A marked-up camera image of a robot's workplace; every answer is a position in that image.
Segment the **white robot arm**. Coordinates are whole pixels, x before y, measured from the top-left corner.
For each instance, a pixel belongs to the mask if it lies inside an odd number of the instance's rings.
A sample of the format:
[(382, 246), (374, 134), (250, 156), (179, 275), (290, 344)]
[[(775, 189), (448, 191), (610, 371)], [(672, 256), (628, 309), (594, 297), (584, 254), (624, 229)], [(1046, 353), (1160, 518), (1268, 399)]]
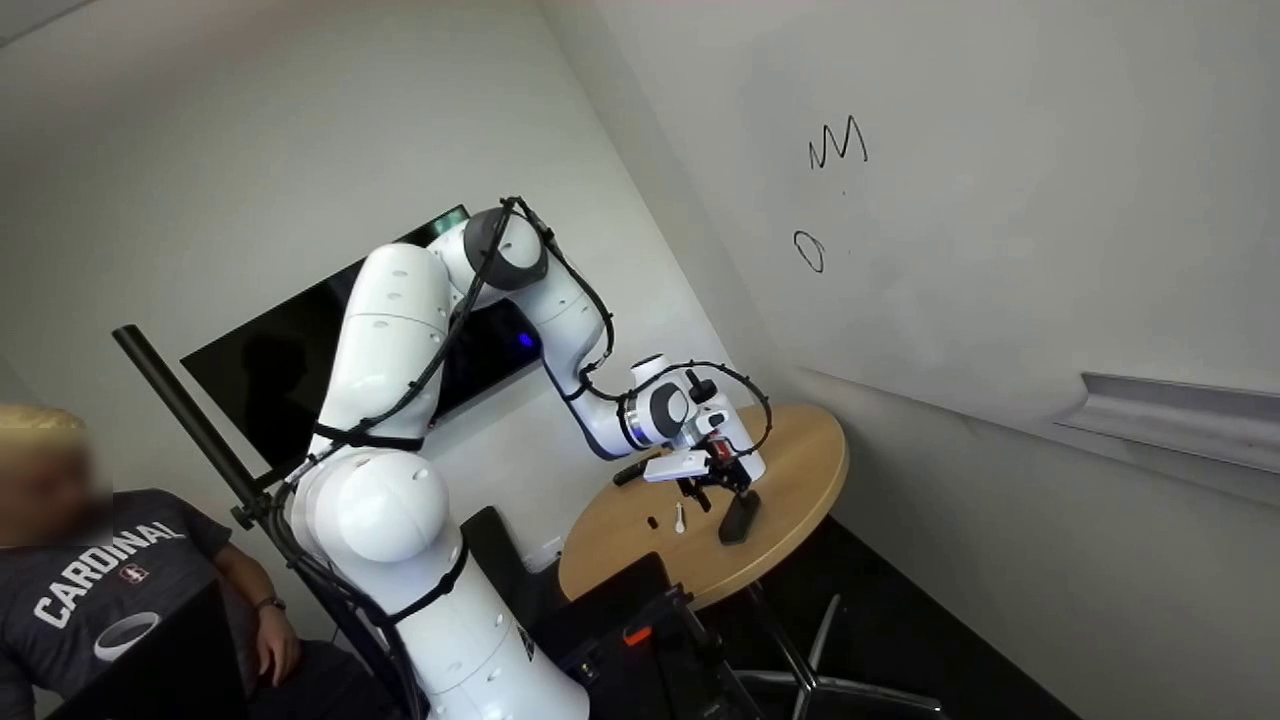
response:
[(428, 246), (391, 242), (364, 256), (291, 472), (290, 529), (374, 613), (419, 720), (590, 720), (590, 691), (472, 559), (426, 452), (443, 353), (460, 320), (497, 300), (532, 323), (539, 369), (597, 456), (635, 456), (654, 483), (743, 493), (766, 478), (741, 412), (691, 365), (643, 356), (624, 392), (594, 384), (606, 300), (552, 229), (510, 198)]

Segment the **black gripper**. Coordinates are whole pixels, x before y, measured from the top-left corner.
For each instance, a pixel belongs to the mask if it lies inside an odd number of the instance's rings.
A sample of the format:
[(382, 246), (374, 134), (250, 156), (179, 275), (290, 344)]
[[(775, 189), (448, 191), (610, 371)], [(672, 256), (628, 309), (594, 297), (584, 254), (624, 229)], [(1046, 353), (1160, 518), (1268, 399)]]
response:
[(716, 460), (716, 456), (691, 456), (689, 470), (677, 478), (677, 490), (691, 497), (702, 510), (713, 510), (709, 490), (727, 490), (743, 493), (754, 478), (738, 456)]

